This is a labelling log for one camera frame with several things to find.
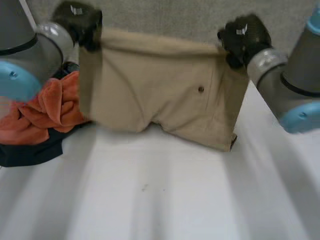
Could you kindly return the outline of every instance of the shorts button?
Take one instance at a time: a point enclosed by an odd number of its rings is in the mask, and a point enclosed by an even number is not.
[[[203,86],[200,86],[198,88],[199,93],[203,93],[205,91],[205,88]]]

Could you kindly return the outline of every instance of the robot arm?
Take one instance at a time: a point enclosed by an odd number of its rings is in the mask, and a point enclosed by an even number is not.
[[[231,28],[231,34],[226,34],[230,24],[219,32],[223,46],[232,53],[227,58],[229,64],[247,66],[250,79],[288,133],[320,128],[320,4],[289,59],[272,48],[271,42],[268,45],[264,25],[254,21],[252,24],[252,16],[237,18],[231,26],[240,23],[242,32],[233,33]]]
[[[0,1],[0,96],[28,102],[59,69],[77,42],[89,51],[102,13],[72,1],[61,3],[51,21],[34,31],[19,0]]]

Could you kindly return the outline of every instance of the dark navy cloth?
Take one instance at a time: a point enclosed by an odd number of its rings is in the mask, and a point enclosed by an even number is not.
[[[76,130],[88,123],[74,126],[62,133],[49,128],[49,139],[37,145],[3,145],[0,144],[0,166],[19,167],[45,163],[63,154],[62,141]]]

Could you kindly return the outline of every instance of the fabric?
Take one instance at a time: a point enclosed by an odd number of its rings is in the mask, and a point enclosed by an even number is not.
[[[67,133],[48,129],[49,139],[37,145],[0,144],[0,166],[20,167],[45,163],[63,154],[62,141],[88,123],[76,125]]]
[[[216,46],[104,29],[101,51],[80,50],[80,110],[108,128],[140,132],[150,123],[229,151],[248,86]]]
[[[61,80],[52,78],[27,104],[13,102],[0,120],[0,144],[36,145],[49,138],[48,129],[67,133],[88,120],[79,110],[79,72]]]

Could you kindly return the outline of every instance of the gray wall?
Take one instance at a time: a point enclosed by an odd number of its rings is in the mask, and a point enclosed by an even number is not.
[[[37,22],[61,0],[27,0]],[[105,26],[217,43],[217,31],[239,15],[257,13],[273,45],[289,53],[318,0],[81,0],[103,11]]]

